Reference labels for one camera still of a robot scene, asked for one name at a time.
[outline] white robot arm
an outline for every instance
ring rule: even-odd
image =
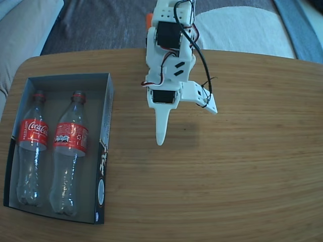
[[[147,87],[149,107],[155,109],[158,145],[165,140],[170,111],[180,101],[194,102],[214,114],[218,112],[211,90],[188,80],[196,62],[192,49],[198,48],[194,20],[195,0],[158,0],[153,12],[147,36],[149,73],[142,86]]]

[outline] wooden table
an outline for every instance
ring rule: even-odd
[[[181,103],[163,146],[140,86],[144,49],[29,59],[0,125],[0,194],[27,77],[110,72],[116,87],[105,225],[48,219],[0,206],[0,241],[321,241],[323,66],[204,51],[219,109]],[[191,80],[205,81],[200,61]]]

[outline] gray couch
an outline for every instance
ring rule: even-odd
[[[18,67],[39,56],[63,0],[0,0],[0,120]]]

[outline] open box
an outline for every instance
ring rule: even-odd
[[[19,203],[16,187],[19,175],[17,137],[20,123],[32,103],[32,95],[42,90],[46,95],[43,116],[49,126],[48,144],[45,158],[39,162],[39,179],[42,182],[44,199],[41,207]],[[88,117],[87,154],[82,164],[76,168],[78,213],[74,217],[55,214],[49,202],[49,192],[53,179],[52,145],[60,116],[71,102],[73,91],[82,90],[86,94],[84,104]],[[107,149],[113,103],[113,84],[110,75],[72,74],[28,78],[22,94],[12,132],[8,154],[4,205],[18,210],[63,220],[92,224],[104,223],[104,188]]]

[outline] coca-cola bottle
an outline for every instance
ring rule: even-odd
[[[86,153],[88,136],[84,113],[85,93],[75,91],[72,102],[57,125],[54,137],[54,179],[49,196],[53,210],[74,216],[77,213],[76,174]]]
[[[45,96],[42,91],[33,95],[33,103],[24,116],[18,137],[19,179],[17,197],[25,205],[40,206],[42,198],[39,165],[47,146],[48,125],[43,120]]]

